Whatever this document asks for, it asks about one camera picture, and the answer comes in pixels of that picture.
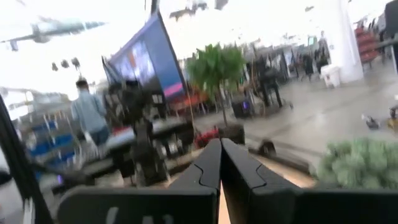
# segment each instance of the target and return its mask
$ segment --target display screen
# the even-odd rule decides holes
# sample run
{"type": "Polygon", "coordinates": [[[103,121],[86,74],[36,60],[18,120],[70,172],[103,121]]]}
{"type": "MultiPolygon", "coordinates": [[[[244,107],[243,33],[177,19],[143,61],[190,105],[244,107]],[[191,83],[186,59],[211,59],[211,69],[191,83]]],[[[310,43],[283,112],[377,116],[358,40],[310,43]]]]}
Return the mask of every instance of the display screen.
{"type": "Polygon", "coordinates": [[[153,15],[109,63],[120,81],[139,80],[146,89],[162,90],[166,99],[185,92],[181,70],[160,13],[153,15]]]}

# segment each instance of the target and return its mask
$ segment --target white bin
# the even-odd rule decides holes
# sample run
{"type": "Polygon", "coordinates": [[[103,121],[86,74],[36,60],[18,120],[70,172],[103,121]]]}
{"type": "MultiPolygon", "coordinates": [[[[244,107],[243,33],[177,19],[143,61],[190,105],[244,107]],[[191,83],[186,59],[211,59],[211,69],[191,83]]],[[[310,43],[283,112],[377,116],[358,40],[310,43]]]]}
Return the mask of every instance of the white bin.
{"type": "Polygon", "coordinates": [[[340,86],[340,67],[326,65],[321,68],[321,76],[325,80],[326,86],[340,86]]]}

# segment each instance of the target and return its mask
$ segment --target gray floor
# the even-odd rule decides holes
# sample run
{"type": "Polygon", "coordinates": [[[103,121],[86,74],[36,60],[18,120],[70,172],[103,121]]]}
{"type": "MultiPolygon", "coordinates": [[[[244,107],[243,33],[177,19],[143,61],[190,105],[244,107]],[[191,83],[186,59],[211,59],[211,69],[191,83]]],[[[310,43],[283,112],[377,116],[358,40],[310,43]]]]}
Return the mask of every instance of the gray floor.
{"type": "MultiPolygon", "coordinates": [[[[392,131],[370,131],[361,115],[389,116],[388,108],[398,104],[394,99],[398,95],[398,75],[394,74],[391,61],[383,65],[378,60],[372,69],[364,67],[363,80],[335,89],[327,89],[323,80],[292,81],[280,92],[294,104],[293,110],[287,108],[270,118],[237,122],[243,123],[249,141],[269,138],[276,143],[277,151],[289,151],[315,167],[329,141],[363,136],[395,141],[392,131]]],[[[213,114],[196,119],[195,125],[206,129],[219,121],[222,115],[213,114]]]]}

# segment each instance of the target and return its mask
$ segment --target desk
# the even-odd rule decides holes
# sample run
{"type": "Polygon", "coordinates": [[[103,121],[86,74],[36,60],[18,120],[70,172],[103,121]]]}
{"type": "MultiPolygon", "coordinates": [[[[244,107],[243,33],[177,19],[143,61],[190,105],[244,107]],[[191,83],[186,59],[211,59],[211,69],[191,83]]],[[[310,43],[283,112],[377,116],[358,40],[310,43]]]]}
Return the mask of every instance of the desk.
{"type": "MultiPolygon", "coordinates": [[[[188,141],[193,142],[193,126],[191,121],[180,118],[168,118],[166,120],[155,121],[153,125],[153,137],[155,139],[168,138],[173,133],[184,135],[186,132],[189,132],[187,134],[192,135],[192,139],[188,138],[188,141]]],[[[134,142],[135,135],[132,128],[127,128],[126,130],[112,135],[103,146],[98,148],[102,156],[110,155],[111,158],[96,161],[94,162],[95,164],[92,164],[92,160],[91,163],[90,161],[86,161],[86,165],[83,169],[90,170],[88,172],[91,174],[95,172],[95,169],[98,170],[98,173],[101,173],[100,170],[106,170],[115,165],[117,169],[123,173],[123,176],[132,175],[133,163],[129,152],[131,150],[131,144],[134,144],[134,142]]]]}
{"type": "MultiPolygon", "coordinates": [[[[157,120],[153,122],[153,134],[154,137],[167,135],[168,133],[176,132],[179,128],[186,128],[186,125],[192,125],[192,122],[186,121],[181,118],[167,118],[166,120],[157,120]]],[[[109,137],[103,146],[99,147],[99,150],[103,152],[112,151],[126,144],[131,144],[135,141],[136,137],[132,128],[127,128],[117,134],[113,134],[109,137]]]]}

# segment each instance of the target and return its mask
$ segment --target hanging airplane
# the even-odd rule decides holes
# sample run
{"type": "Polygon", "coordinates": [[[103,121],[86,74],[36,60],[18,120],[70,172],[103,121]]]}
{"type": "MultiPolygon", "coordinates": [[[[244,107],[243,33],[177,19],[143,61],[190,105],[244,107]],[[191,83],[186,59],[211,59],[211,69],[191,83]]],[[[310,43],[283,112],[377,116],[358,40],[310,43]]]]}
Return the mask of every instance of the hanging airplane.
{"type": "MultiPolygon", "coordinates": [[[[31,7],[24,0],[16,0],[22,7],[32,11],[31,7]]],[[[0,43],[10,42],[13,50],[17,49],[17,42],[23,40],[33,40],[36,43],[44,44],[50,41],[53,36],[79,34],[85,30],[94,29],[106,24],[101,21],[82,21],[80,19],[53,19],[43,15],[35,14],[38,22],[33,22],[30,26],[32,33],[22,37],[15,37],[7,40],[0,40],[0,43]]]]}
{"type": "Polygon", "coordinates": [[[31,34],[2,40],[0,43],[33,40],[36,43],[44,44],[50,41],[53,36],[79,34],[85,30],[94,29],[105,24],[105,22],[85,22],[78,20],[38,22],[30,25],[32,28],[31,34]]]}

